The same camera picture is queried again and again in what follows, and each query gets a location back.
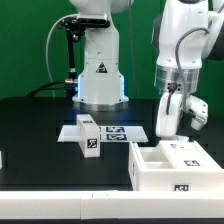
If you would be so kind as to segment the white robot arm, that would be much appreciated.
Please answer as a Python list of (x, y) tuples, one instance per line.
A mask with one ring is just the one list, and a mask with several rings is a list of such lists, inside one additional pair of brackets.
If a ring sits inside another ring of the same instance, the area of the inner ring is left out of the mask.
[[(84, 28), (84, 69), (73, 100), (92, 108), (126, 102), (123, 76), (118, 69), (119, 33), (112, 15), (143, 0), (70, 0), (76, 8), (75, 22)], [(136, 44), (143, 51), (158, 51), (155, 86), (162, 93), (156, 135), (176, 135), (181, 115), (192, 116), (191, 126), (199, 130), (208, 119), (208, 105), (193, 95), (204, 59), (221, 59), (224, 30), (224, 0), (166, 0), (154, 20), (148, 4), (140, 8), (135, 22), (140, 32)]]

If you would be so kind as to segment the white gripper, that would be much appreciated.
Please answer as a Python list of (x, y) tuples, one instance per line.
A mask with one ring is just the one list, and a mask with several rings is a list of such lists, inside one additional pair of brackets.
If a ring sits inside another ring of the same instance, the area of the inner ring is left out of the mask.
[(156, 135), (163, 139), (173, 139), (177, 133), (182, 111), (182, 95), (165, 92), (159, 103)]

